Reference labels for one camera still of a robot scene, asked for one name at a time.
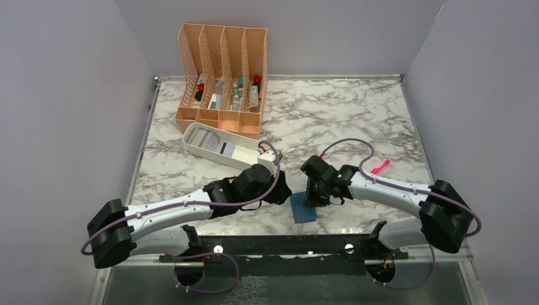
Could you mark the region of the teal card holder wallet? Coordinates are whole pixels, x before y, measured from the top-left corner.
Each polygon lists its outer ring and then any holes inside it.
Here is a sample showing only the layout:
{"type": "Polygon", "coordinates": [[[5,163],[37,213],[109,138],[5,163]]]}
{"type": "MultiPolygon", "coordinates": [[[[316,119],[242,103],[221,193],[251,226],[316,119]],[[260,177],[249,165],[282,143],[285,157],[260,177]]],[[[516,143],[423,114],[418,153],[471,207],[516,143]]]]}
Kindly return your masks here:
{"type": "Polygon", "coordinates": [[[293,193],[289,199],[292,208],[292,215],[296,224],[315,222],[317,220],[318,215],[316,209],[314,207],[304,205],[306,200],[306,192],[293,193]]]}

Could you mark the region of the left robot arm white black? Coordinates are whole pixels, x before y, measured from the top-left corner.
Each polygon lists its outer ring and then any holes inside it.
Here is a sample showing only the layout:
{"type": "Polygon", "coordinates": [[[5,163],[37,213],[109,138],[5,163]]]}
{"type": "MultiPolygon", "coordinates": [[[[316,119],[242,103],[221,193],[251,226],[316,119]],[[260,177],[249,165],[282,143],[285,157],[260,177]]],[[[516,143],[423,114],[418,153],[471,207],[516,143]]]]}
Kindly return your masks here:
{"type": "Polygon", "coordinates": [[[111,200],[87,224],[88,239],[81,253],[92,256],[97,269],[113,267],[142,254],[179,255],[191,261],[200,252],[193,230],[167,235],[166,229],[233,215],[251,203],[281,205],[291,194],[283,170],[273,174],[255,164],[235,177],[215,180],[172,200],[136,207],[126,207],[120,199],[111,200]]]}

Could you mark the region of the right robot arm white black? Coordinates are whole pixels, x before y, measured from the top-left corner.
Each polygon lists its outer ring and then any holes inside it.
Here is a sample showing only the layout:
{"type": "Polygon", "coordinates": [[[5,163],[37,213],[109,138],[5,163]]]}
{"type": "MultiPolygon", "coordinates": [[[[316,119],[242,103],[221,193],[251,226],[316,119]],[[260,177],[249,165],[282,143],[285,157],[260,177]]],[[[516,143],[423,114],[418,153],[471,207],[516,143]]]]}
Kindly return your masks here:
{"type": "Polygon", "coordinates": [[[376,226],[366,244],[368,253],[377,259],[400,247],[426,244],[455,254],[472,222],[469,207],[443,180],[429,186],[365,173],[357,166],[343,165],[336,170],[316,155],[302,164],[301,171],[308,178],[306,206],[324,207],[331,197],[341,201],[367,200],[413,216],[376,226]]]}

